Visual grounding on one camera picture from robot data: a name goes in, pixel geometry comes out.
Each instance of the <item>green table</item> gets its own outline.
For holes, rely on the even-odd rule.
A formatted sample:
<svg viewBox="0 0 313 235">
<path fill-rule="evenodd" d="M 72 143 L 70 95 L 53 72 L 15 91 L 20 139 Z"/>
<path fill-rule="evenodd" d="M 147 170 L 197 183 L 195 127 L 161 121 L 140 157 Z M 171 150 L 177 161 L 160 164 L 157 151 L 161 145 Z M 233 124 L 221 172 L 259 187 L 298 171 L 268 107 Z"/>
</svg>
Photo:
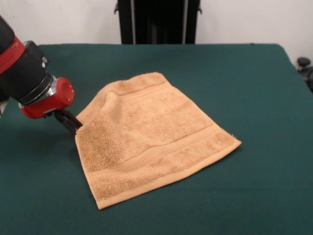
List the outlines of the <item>green table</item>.
<svg viewBox="0 0 313 235">
<path fill-rule="evenodd" d="M 239 138 L 175 184 L 99 211 L 73 136 L 10 101 L 0 119 L 0 234 L 313 233 L 313 99 L 278 45 L 51 45 L 79 113 L 107 83 L 158 71 Z"/>
</svg>

